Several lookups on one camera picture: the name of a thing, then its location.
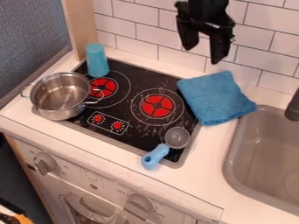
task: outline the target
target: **faucet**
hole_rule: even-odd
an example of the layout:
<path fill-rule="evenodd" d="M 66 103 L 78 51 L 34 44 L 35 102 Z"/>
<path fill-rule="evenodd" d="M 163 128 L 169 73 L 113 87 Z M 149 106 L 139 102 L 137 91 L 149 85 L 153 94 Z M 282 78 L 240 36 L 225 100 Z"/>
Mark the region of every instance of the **faucet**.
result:
<path fill-rule="evenodd" d="M 293 98 L 287 106 L 284 115 L 292 122 L 299 121 L 299 88 L 293 95 Z"/>

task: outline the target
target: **pot handle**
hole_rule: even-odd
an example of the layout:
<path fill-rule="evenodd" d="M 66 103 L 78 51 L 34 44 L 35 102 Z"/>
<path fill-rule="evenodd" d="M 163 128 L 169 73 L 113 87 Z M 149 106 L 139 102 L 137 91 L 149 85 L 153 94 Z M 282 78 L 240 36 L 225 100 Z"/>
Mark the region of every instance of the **pot handle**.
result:
<path fill-rule="evenodd" d="M 83 104 L 96 104 L 100 102 L 104 98 L 104 93 L 101 89 L 93 89 L 94 91 L 101 91 L 101 98 L 97 99 L 96 101 L 84 101 Z"/>
<path fill-rule="evenodd" d="M 25 90 L 26 88 L 28 88 L 29 86 L 34 86 L 34 85 L 35 85 L 35 83 L 32 82 L 32 83 L 30 83 L 28 86 L 24 87 L 24 88 L 22 89 L 21 93 L 20 93 L 21 97 L 26 98 L 26 99 L 30 99 L 30 95 L 25 95 L 25 94 L 24 94 L 24 90 Z"/>
<path fill-rule="evenodd" d="M 170 152 L 170 147 L 166 143 L 160 143 L 153 151 L 143 155 L 142 165 L 147 170 L 153 170 L 160 162 L 160 160 L 165 157 Z"/>

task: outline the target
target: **white countertop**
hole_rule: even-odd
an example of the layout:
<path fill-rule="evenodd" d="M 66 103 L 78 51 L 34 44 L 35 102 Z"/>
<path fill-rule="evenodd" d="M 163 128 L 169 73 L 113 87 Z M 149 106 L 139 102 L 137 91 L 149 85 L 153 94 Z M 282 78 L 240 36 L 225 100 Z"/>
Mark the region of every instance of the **white countertop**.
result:
<path fill-rule="evenodd" d="M 190 78 L 204 75 L 194 70 L 146 59 L 107 48 L 107 56 L 167 74 Z M 42 76 L 72 70 L 78 62 L 67 54 Z M 242 91 L 258 104 L 286 108 L 291 95 L 240 84 Z M 0 111 L 0 130 L 56 154 L 90 165 L 139 189 L 157 194 L 191 211 L 213 216 L 205 200 L 224 209 L 221 220 L 229 224 L 295 224 L 299 217 L 250 199 L 232 189 L 222 174 L 222 164 L 237 120 L 214 127 L 203 127 L 184 165 L 179 169 L 159 165 L 154 171 L 143 169 L 140 156 L 104 143 L 58 122 L 48 121 L 31 112 L 31 102 L 17 96 Z"/>

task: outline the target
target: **sink basin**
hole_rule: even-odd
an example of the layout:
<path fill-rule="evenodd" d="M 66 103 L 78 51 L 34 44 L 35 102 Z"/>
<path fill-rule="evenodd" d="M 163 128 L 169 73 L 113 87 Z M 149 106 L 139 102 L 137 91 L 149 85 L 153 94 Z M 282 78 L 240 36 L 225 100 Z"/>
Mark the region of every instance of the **sink basin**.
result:
<path fill-rule="evenodd" d="M 299 122 L 260 105 L 240 118 L 223 166 L 237 192 L 299 216 Z"/>

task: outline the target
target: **blue handle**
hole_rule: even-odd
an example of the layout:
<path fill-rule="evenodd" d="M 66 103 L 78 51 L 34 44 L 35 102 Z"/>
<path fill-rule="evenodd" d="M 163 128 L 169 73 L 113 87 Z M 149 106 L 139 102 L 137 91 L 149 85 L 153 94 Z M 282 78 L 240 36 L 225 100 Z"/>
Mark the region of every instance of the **blue handle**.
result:
<path fill-rule="evenodd" d="M 166 143 L 160 143 L 153 151 L 142 157 L 143 167 L 147 170 L 153 170 L 160 160 L 170 152 L 170 147 Z"/>

